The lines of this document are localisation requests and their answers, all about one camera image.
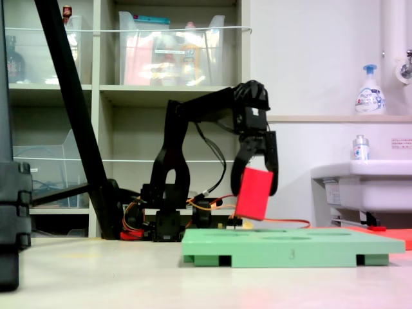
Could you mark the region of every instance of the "floor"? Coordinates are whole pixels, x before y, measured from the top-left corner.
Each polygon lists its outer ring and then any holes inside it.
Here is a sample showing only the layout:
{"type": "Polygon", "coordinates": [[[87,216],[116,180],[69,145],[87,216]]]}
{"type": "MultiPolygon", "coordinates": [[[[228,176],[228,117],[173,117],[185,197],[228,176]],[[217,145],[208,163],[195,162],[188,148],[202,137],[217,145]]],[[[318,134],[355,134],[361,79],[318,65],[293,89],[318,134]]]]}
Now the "floor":
{"type": "Polygon", "coordinates": [[[412,251],[389,267],[194,268],[179,243],[34,239],[4,309],[412,308],[412,251]]]}

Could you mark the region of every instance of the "label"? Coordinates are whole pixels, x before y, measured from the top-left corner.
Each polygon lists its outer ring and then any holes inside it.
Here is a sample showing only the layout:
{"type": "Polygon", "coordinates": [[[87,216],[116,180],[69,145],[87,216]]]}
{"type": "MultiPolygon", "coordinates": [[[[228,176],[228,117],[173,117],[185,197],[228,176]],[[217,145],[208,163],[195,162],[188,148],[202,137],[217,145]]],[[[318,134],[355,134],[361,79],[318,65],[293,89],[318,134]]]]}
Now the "label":
{"type": "Polygon", "coordinates": [[[340,205],[341,204],[341,194],[339,192],[339,184],[336,181],[330,180],[324,182],[326,189],[326,200],[328,204],[340,205]]]}
{"type": "Polygon", "coordinates": [[[412,138],[392,138],[392,149],[412,149],[412,138]]]}
{"type": "Polygon", "coordinates": [[[175,55],[184,55],[184,50],[155,50],[155,53],[173,53],[175,55]]]}
{"type": "Polygon", "coordinates": [[[365,144],[356,145],[353,148],[354,160],[369,160],[369,146],[365,144]]]}
{"type": "Polygon", "coordinates": [[[376,111],[386,107],[384,94],[378,89],[364,88],[358,95],[355,110],[358,113],[376,111]]]}

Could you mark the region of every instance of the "green tray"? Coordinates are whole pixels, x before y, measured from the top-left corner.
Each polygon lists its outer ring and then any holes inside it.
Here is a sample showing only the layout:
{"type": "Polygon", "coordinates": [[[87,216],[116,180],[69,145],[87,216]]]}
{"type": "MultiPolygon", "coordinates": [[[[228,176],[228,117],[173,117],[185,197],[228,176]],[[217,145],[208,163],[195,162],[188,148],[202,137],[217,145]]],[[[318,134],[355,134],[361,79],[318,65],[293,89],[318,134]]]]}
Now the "green tray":
{"type": "Polygon", "coordinates": [[[349,229],[188,229],[182,248],[194,266],[355,267],[388,265],[405,242],[349,229]]]}

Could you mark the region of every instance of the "shelf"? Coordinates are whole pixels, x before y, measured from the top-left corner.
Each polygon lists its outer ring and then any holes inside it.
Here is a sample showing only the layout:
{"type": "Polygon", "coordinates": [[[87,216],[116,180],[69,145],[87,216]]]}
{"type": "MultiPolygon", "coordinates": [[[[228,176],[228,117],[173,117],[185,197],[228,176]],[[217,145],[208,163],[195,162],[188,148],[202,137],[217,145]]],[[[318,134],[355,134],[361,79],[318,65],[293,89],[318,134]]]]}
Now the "shelf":
{"type": "Polygon", "coordinates": [[[226,87],[102,85],[100,86],[100,92],[114,106],[165,108],[169,100],[185,102],[224,88],[226,87]]]}
{"type": "Polygon", "coordinates": [[[288,116],[288,115],[269,115],[268,122],[317,122],[317,123],[412,123],[412,115],[393,116],[393,115],[350,115],[350,116],[288,116]]]}
{"type": "MultiPolygon", "coordinates": [[[[145,209],[146,216],[154,216],[156,214],[157,209],[145,209]]],[[[179,209],[180,214],[182,216],[191,216],[193,211],[192,209],[179,209]]],[[[216,209],[212,211],[213,216],[230,216],[233,214],[234,209],[216,209]]]]}
{"type": "Polygon", "coordinates": [[[30,214],[89,214],[88,208],[31,208],[30,214]]]}
{"type": "MultiPolygon", "coordinates": [[[[12,106],[23,107],[63,107],[59,85],[47,84],[9,84],[12,106]]],[[[91,107],[91,85],[82,85],[84,99],[91,107]]]]}
{"type": "Polygon", "coordinates": [[[118,5],[231,7],[237,0],[115,0],[118,5]]]}

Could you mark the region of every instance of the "black metal stand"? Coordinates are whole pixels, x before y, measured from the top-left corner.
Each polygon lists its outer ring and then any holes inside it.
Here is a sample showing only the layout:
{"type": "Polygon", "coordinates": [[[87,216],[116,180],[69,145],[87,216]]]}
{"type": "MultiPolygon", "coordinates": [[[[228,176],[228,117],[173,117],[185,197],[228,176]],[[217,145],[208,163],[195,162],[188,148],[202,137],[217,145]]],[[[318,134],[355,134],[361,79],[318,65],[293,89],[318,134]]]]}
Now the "black metal stand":
{"type": "Polygon", "coordinates": [[[123,217],[120,201],[135,195],[106,178],[57,1],[35,0],[35,4],[88,183],[32,201],[30,166],[13,162],[5,23],[3,0],[0,0],[0,291],[19,286],[18,254],[30,246],[29,206],[89,192],[102,237],[120,239],[123,217]]]}
{"type": "Polygon", "coordinates": [[[13,162],[3,0],[0,6],[0,291],[19,286],[19,251],[30,246],[28,208],[32,176],[28,164],[13,162]]]}

